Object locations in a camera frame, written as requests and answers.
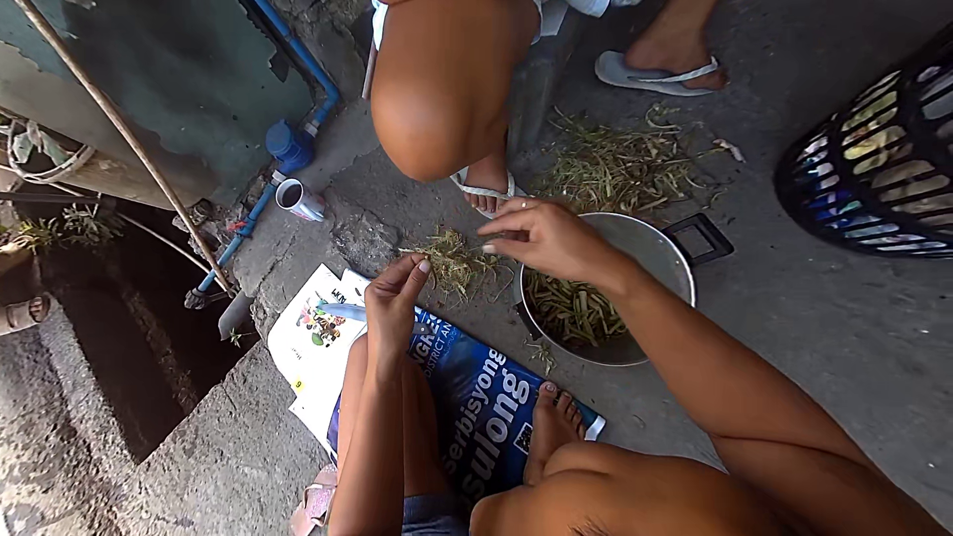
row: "black wicker basket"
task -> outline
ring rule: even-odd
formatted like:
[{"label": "black wicker basket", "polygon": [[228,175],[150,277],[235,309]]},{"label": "black wicker basket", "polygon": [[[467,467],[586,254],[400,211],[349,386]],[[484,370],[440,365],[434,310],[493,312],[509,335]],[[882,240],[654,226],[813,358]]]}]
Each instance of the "black wicker basket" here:
[{"label": "black wicker basket", "polygon": [[834,244],[953,258],[953,25],[795,143],[775,189]]}]

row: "green beans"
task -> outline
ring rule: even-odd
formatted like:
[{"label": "green beans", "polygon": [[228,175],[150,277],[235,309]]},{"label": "green beans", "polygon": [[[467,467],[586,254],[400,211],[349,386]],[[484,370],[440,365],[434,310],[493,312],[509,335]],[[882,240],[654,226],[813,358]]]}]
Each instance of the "green beans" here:
[{"label": "green beans", "polygon": [[616,308],[589,283],[526,269],[531,313],[547,335],[569,347],[598,347],[628,331]]}]

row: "white mug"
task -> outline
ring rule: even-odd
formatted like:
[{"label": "white mug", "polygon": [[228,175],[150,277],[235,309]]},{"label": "white mug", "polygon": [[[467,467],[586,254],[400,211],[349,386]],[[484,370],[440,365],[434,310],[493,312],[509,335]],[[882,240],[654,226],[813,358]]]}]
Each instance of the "white mug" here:
[{"label": "white mug", "polygon": [[324,198],[312,194],[296,178],[286,178],[274,193],[278,207],[309,221],[324,221]]}]

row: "pot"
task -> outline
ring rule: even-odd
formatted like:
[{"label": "pot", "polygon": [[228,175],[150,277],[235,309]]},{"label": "pot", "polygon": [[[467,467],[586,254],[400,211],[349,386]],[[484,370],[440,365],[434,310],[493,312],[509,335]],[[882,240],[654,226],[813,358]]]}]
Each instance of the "pot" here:
[{"label": "pot", "polygon": [[[695,306],[695,279],[692,266],[698,266],[709,260],[730,255],[735,247],[719,231],[708,216],[698,213],[682,221],[659,230],[648,223],[622,214],[596,212],[580,215],[586,223],[592,225],[602,237],[629,257],[634,258],[650,274],[669,290]],[[676,233],[694,228],[711,247],[711,250],[692,257],[676,237]],[[542,329],[542,321],[527,306],[526,266],[520,263],[517,271],[514,291],[518,303],[520,319],[526,325],[530,336],[537,340],[545,338],[581,360],[608,366],[628,366],[648,361],[645,352],[630,334],[609,339],[599,347],[585,345],[570,350]]]}]

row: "sandal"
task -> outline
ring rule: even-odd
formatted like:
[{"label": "sandal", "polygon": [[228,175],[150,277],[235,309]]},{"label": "sandal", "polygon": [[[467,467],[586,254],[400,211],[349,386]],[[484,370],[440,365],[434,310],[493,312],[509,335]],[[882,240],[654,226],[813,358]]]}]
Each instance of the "sandal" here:
[{"label": "sandal", "polygon": [[[36,312],[31,312],[31,308],[36,309]],[[0,317],[0,335],[33,327],[45,320],[49,314],[50,299],[46,296],[7,305],[3,317]]]},{"label": "sandal", "polygon": [[[491,190],[489,188],[467,186],[465,182],[467,180],[467,170],[469,169],[470,167],[467,166],[463,168],[462,170],[454,173],[453,175],[450,175],[450,180],[453,180],[454,184],[460,190],[462,190],[463,192],[466,192],[467,194],[473,194],[474,196],[496,197],[497,199],[503,199],[503,200],[511,199],[515,196],[526,197],[526,192],[523,192],[522,188],[519,188],[516,182],[513,181],[513,174],[510,173],[509,170],[506,171],[507,186],[506,186],[506,194],[504,194],[501,192],[497,192],[496,190]],[[481,210],[477,207],[474,207],[474,208],[476,208],[478,212],[480,212],[481,214],[483,214],[484,216],[490,219],[493,219],[495,217],[494,213]]]},{"label": "sandal", "polygon": [[686,88],[683,82],[717,71],[720,63],[715,59],[715,56],[711,56],[711,58],[711,62],[704,67],[682,74],[675,74],[664,69],[632,69],[625,65],[625,54],[606,51],[596,60],[596,76],[606,84],[619,86],[620,88],[648,90],[676,96],[707,95],[715,91],[704,88]]},{"label": "sandal", "polygon": [[334,463],[327,464],[314,477],[314,482],[304,488],[304,500],[294,509],[291,519],[294,536],[308,536],[316,526],[328,523],[336,487],[337,467]]}]

